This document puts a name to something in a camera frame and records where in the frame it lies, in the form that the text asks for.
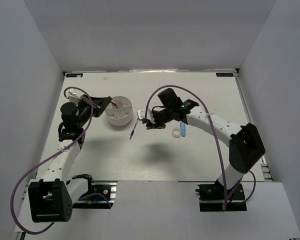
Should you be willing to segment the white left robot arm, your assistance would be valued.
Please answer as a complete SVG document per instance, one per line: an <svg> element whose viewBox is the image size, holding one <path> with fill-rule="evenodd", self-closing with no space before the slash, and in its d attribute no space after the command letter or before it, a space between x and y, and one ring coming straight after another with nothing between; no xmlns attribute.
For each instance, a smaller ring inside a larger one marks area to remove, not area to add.
<svg viewBox="0 0 300 240"><path fill-rule="evenodd" d="M110 97L89 98L84 94L61 106L62 122L58 127L60 154L53 157L43 176L28 187L33 222L67 222L75 202L95 196L93 177L89 174L70 176L70 171L85 141L84 126L92 117L100 117L111 101Z"/></svg>

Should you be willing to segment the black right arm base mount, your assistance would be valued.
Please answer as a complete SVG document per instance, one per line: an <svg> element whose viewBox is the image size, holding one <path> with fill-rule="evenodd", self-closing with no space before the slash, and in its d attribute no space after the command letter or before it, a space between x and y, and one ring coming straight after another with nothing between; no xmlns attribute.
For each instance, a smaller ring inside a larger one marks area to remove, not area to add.
<svg viewBox="0 0 300 240"><path fill-rule="evenodd" d="M198 184L195 190L199 198L200 212L246 212L246 203L241 203L245 200L245 192L242 184L227 200L226 209L223 210L224 191L215 188L214 183Z"/></svg>

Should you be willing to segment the blue ballpoint pen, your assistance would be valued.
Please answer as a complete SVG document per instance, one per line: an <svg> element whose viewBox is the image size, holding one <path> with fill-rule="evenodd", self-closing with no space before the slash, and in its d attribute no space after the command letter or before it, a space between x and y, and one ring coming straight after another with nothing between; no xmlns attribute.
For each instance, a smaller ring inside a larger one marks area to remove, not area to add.
<svg viewBox="0 0 300 240"><path fill-rule="evenodd" d="M133 137L133 135L134 135L134 133L135 133L136 127L137 127L137 125L138 125L138 122L139 122L139 118L137 118L136 121L135 121L135 124L134 124L134 126L133 126L133 129L132 129L132 131L131 131L131 133L130 133L130 136L129 136L129 140L132 139L132 137Z"/></svg>

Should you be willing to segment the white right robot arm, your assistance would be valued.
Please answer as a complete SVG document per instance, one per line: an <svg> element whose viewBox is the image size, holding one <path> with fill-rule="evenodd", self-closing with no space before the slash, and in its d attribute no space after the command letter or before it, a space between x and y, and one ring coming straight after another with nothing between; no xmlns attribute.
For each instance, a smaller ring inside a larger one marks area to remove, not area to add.
<svg viewBox="0 0 300 240"><path fill-rule="evenodd" d="M234 186L266 152L257 127L252 123L235 124L210 113L198 96L195 100L181 100L173 85L160 87L154 93L161 106L160 110L145 109L142 123L148 130L165 129L171 121L183 122L212 135L218 151L220 143L228 147L229 164L221 165L221 175L215 181L216 195L228 199L234 193Z"/></svg>

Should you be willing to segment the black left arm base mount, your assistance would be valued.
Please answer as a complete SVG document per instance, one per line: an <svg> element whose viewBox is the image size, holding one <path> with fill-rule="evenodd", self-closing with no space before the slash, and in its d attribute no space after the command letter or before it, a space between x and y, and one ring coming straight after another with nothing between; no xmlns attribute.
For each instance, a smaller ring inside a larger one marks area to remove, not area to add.
<svg viewBox="0 0 300 240"><path fill-rule="evenodd" d="M79 174L66 181L66 189L74 209L111 209L117 183L95 181L90 174Z"/></svg>

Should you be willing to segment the red ballpoint pen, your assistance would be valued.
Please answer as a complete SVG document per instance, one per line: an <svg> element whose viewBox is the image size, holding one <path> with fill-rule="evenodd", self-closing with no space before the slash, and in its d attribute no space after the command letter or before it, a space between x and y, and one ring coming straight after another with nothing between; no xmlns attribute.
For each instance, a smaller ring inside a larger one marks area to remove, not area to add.
<svg viewBox="0 0 300 240"><path fill-rule="evenodd" d="M112 100L111 103L112 103L112 105L113 105L116 109L118 109L118 105L117 105L117 103L116 103L114 100Z"/></svg>

